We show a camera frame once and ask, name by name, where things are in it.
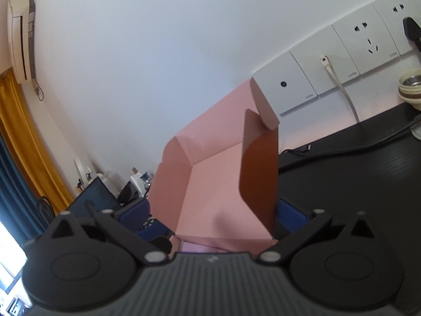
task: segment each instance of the air conditioner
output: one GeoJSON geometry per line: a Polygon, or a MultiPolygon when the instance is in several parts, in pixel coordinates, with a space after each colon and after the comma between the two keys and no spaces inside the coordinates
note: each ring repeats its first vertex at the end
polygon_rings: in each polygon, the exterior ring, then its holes
{"type": "Polygon", "coordinates": [[[9,52],[18,83],[35,78],[34,19],[34,0],[9,0],[7,9],[9,52]]]}

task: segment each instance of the open cardboard box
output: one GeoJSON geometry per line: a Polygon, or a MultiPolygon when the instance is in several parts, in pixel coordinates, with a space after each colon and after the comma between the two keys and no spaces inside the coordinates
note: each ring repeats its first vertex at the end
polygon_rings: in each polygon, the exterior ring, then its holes
{"type": "Polygon", "coordinates": [[[279,120],[251,79],[166,145],[148,200],[181,241],[254,255],[276,243],[279,120]]]}

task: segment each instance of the desk surface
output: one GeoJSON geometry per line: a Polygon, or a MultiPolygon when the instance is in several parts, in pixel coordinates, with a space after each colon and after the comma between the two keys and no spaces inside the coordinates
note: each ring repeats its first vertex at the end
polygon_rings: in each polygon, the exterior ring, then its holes
{"type": "MultiPolygon", "coordinates": [[[[307,155],[379,140],[418,115],[401,104],[369,120],[312,143],[307,155]]],[[[279,156],[279,166],[296,160],[279,156]]],[[[421,141],[408,130],[375,151],[309,163],[279,175],[279,197],[308,210],[326,209],[333,223],[364,210],[385,235],[405,269],[395,307],[421,309],[421,141]]]]}

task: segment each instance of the yellow curtain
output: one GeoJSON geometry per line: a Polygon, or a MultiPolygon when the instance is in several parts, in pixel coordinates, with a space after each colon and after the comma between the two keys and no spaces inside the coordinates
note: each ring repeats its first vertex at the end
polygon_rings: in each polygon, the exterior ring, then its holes
{"type": "Polygon", "coordinates": [[[55,213],[73,201],[29,114],[13,70],[0,78],[0,132],[33,193],[47,196],[55,213]]]}

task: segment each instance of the blue curtain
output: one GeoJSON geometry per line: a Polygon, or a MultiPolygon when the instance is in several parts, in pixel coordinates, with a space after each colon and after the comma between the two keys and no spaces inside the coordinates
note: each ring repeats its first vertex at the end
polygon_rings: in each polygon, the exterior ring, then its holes
{"type": "Polygon", "coordinates": [[[0,220],[19,245],[46,229],[36,203],[0,136],[0,220]]]}

